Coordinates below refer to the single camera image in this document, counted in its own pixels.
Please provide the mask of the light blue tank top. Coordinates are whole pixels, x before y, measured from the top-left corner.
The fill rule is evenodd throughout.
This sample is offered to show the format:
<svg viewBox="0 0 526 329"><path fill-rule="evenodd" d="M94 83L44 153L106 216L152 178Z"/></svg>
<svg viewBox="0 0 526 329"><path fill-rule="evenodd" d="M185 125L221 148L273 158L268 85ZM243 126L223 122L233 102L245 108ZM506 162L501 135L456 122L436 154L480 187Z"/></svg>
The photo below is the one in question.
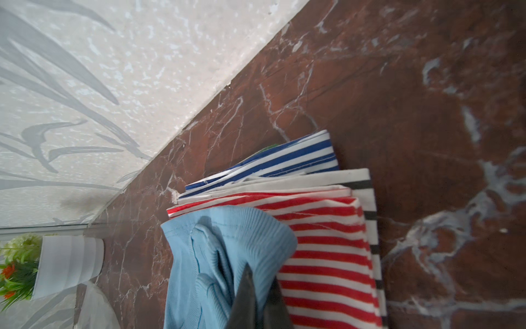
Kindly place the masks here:
<svg viewBox="0 0 526 329"><path fill-rule="evenodd" d="M293 231L256 208L207 208L161 228L173 254L165 328L224 328L245 267L253 274L262 319L271 285L297 249Z"/></svg>

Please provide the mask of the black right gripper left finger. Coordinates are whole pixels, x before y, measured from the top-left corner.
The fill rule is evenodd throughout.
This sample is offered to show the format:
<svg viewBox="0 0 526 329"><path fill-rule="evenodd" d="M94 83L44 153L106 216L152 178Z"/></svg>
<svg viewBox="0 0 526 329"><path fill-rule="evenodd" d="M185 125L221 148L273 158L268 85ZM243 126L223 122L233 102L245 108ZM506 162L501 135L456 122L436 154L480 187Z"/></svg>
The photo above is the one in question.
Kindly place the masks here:
<svg viewBox="0 0 526 329"><path fill-rule="evenodd" d="M238 286L226 329L254 329L256 327L257 302L253 273L246 264Z"/></svg>

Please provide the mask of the clear vacuum bag blue zipper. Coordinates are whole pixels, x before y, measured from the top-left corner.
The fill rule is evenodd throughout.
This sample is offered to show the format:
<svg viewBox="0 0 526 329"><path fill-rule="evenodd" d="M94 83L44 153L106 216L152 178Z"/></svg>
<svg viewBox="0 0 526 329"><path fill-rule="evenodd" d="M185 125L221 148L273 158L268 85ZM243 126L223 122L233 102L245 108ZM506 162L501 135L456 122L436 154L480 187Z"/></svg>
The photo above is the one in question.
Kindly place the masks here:
<svg viewBox="0 0 526 329"><path fill-rule="evenodd" d="M86 292L74 328L120 329L116 314L102 290L92 282L85 285Z"/></svg>

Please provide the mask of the red striped garment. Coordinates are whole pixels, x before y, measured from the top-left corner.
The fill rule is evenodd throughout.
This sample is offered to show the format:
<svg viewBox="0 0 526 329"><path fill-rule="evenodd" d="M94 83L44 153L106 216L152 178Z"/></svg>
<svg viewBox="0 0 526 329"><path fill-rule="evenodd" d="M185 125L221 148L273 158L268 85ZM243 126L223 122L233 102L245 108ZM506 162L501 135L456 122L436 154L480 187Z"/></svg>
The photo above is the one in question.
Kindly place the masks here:
<svg viewBox="0 0 526 329"><path fill-rule="evenodd" d="M168 209L173 219L218 206L257 208L287 225L297 250L278 274L296 328L381 328L373 229L360 200L340 185L235 192Z"/></svg>

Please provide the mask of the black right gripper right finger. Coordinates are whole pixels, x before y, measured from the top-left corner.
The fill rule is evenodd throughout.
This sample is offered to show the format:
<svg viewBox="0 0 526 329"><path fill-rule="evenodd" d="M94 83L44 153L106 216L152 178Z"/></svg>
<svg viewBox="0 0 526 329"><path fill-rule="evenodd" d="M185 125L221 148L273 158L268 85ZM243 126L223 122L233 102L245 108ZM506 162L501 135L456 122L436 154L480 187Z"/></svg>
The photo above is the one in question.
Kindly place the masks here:
<svg viewBox="0 0 526 329"><path fill-rule="evenodd" d="M294 329L277 278L274 278L263 311L264 329Z"/></svg>

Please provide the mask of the blue striped tank top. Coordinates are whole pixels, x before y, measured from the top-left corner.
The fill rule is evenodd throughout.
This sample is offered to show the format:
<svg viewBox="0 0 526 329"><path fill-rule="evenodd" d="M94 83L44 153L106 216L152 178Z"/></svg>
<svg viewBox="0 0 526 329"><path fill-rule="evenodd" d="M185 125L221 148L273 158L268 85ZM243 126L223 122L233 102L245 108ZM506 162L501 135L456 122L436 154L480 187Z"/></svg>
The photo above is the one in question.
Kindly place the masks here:
<svg viewBox="0 0 526 329"><path fill-rule="evenodd" d="M179 199L201 195L249 177L276 178L337 170L339 164L330 133L323 130L258 152L225 171L189 184Z"/></svg>

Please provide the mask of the white pot with plant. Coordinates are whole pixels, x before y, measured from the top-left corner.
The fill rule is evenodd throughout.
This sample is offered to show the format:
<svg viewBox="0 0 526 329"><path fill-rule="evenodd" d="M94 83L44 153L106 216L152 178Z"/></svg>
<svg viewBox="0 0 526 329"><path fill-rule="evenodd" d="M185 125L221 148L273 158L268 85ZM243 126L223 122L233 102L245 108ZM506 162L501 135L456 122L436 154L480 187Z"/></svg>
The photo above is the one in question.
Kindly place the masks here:
<svg viewBox="0 0 526 329"><path fill-rule="evenodd" d="M26 233L1 245L1 310L85 283L101 273L102 239Z"/></svg>

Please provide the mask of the black striped garment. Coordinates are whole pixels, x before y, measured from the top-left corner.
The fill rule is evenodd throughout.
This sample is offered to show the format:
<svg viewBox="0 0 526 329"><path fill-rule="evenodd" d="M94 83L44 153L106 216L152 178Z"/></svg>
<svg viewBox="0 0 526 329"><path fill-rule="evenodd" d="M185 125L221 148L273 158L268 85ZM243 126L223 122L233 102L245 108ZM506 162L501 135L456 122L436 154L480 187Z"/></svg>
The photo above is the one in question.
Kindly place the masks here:
<svg viewBox="0 0 526 329"><path fill-rule="evenodd" d="M375 241L373 243L373 267L375 272L375 281L379 284L378 292L380 293L383 323L381 328L386 328L388 325L388 320L386 296L382 283L382 270L379 256L377 207L373 184L371 182L368 169L328 171L321 174L291 175L280 178L250 177L242 182L231 183L229 185L212 189L211 191L199 196L188 197L186 199L179 200L176 206L193 201L199 201L206 197L219 197L222 195L230 195L235 192L289 191L336 185L351 189L352 195L360 200L360 204L364 208L367 223L374 226L373 238Z"/></svg>

